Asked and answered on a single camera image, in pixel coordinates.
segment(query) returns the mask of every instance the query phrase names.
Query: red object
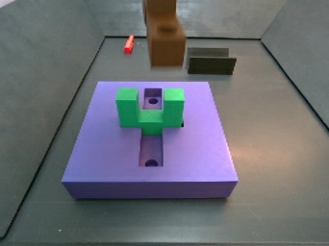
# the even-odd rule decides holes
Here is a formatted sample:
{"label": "red object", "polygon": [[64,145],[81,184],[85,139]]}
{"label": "red object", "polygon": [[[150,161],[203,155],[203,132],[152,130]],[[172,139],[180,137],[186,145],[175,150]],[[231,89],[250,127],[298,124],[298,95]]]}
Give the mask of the red object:
{"label": "red object", "polygon": [[134,48],[134,36],[131,35],[126,41],[123,52],[124,54],[131,54]]}

